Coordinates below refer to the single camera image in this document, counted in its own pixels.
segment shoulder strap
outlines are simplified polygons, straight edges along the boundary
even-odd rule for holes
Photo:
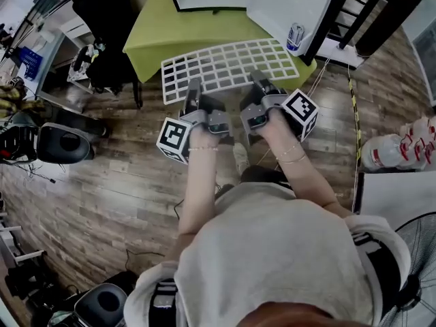
[[[371,286],[373,325],[378,326],[383,316],[395,305],[401,290],[399,265],[389,248],[369,233],[354,234],[353,240]]]
[[[177,292],[173,279],[163,280],[156,285],[150,301],[149,327],[177,327]]]

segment shoe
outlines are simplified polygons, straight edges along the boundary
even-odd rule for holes
[[[243,172],[250,166],[248,152],[241,143],[236,142],[233,146],[233,156],[239,176],[242,176]]]

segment drink can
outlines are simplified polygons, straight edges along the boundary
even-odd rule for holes
[[[297,51],[300,47],[300,43],[304,34],[305,28],[301,24],[294,23],[287,37],[287,49],[290,51]]]

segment green table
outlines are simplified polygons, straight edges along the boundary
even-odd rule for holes
[[[271,36],[248,18],[245,11],[177,12],[172,0],[147,0],[124,46],[141,82],[161,67],[164,59],[214,45]],[[316,69],[293,57],[300,77],[276,81],[286,89],[296,89]]]

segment white plastic grid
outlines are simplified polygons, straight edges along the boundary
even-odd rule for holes
[[[204,48],[166,59],[161,67],[164,104],[184,100],[193,78],[201,78],[203,93],[213,93],[253,84],[249,75],[255,69],[270,80],[300,77],[291,55],[276,39]]]

